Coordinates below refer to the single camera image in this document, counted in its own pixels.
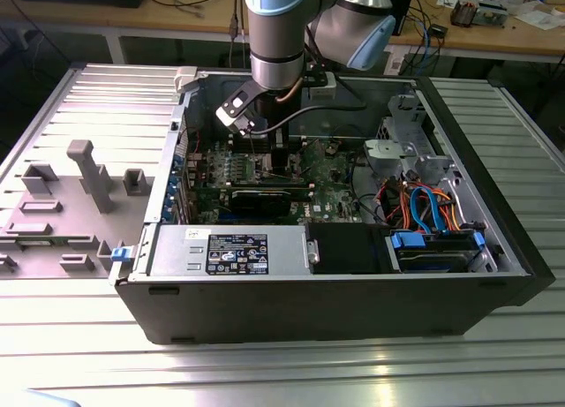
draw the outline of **blue latch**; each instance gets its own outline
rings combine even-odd
[[[397,232],[391,237],[392,246],[400,248],[426,248],[424,235],[417,232]]]
[[[485,237],[480,232],[473,233],[473,237],[475,238],[475,242],[477,243],[479,248],[485,247]]]
[[[112,254],[109,256],[112,261],[131,261],[135,256],[134,246],[120,246],[112,250]]]

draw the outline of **robotic arm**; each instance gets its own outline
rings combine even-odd
[[[247,110],[252,103],[259,116],[267,121],[263,133],[299,109],[300,94],[293,89],[305,77],[308,33],[323,57],[350,68],[368,70],[386,47],[396,23],[390,15],[390,0],[245,0],[245,3],[249,11],[252,80],[245,82],[216,111],[226,127],[242,135],[253,133],[255,122]],[[279,134],[269,134],[269,140],[275,157],[273,163],[282,165],[288,157],[285,148],[288,125],[282,129],[276,127]],[[277,144],[282,150],[280,161],[275,153]]]

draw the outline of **sticker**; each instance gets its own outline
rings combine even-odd
[[[208,239],[210,233],[211,229],[191,228],[186,230],[185,239]]]
[[[206,273],[268,275],[267,235],[210,235],[207,231]]]

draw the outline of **motherboard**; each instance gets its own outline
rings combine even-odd
[[[173,222],[298,224],[361,222],[350,189],[351,152],[331,139],[303,140],[284,174],[271,155],[215,142],[179,162]]]

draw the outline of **power supply label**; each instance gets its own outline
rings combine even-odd
[[[267,235],[210,235],[206,273],[268,275]]]

